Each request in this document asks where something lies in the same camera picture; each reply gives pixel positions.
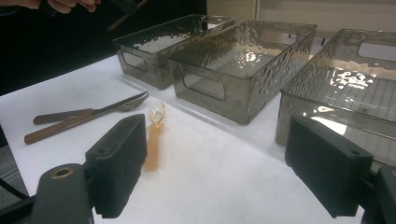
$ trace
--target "human hand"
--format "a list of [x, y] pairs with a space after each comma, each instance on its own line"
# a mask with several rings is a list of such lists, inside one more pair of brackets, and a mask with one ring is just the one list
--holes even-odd
[[51, 7], [63, 14], [69, 13], [77, 3], [87, 8], [89, 12], [94, 12], [96, 5], [101, 3], [101, 0], [20, 0], [18, 6], [39, 9], [41, 1], [48, 1]]

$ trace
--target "black padded block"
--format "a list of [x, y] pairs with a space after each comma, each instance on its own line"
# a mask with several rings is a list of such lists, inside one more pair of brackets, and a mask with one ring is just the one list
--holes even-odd
[[144, 115], [122, 119], [85, 154], [93, 179], [90, 197], [96, 213], [118, 217], [128, 203], [147, 156]]
[[318, 121], [292, 116], [285, 160], [332, 217], [356, 215], [355, 194], [370, 172], [370, 153]]

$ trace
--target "white wall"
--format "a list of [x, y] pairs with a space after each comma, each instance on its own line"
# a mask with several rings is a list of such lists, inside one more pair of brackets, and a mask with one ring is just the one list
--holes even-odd
[[262, 0], [259, 18], [317, 24], [320, 37], [341, 28], [396, 32], [396, 0]]
[[255, 19], [256, 0], [206, 0], [207, 14], [235, 17], [236, 22]]

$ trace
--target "clear plastic bin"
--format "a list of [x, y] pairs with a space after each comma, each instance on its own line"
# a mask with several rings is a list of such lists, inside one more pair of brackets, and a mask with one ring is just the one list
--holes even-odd
[[298, 114], [372, 153], [375, 166], [396, 165], [395, 33], [340, 30], [281, 92], [278, 143]]
[[307, 63], [316, 27], [243, 21], [178, 51], [168, 57], [176, 95], [249, 123]]
[[160, 90], [173, 84], [166, 57], [234, 25], [233, 17], [189, 15], [113, 40], [123, 73]]

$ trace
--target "white tablecloth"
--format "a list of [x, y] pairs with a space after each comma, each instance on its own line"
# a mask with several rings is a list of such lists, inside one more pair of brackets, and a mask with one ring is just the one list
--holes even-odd
[[[23, 137], [46, 125], [36, 115], [101, 108], [149, 91], [135, 111], [113, 112], [32, 145]], [[96, 223], [361, 223], [333, 219], [284, 162], [275, 142], [280, 94], [249, 125], [240, 125], [125, 76], [117, 57], [0, 97], [0, 123], [29, 191], [39, 177], [65, 163], [83, 163], [85, 152], [120, 119], [146, 115], [164, 102], [160, 168], [143, 172], [121, 216]]]

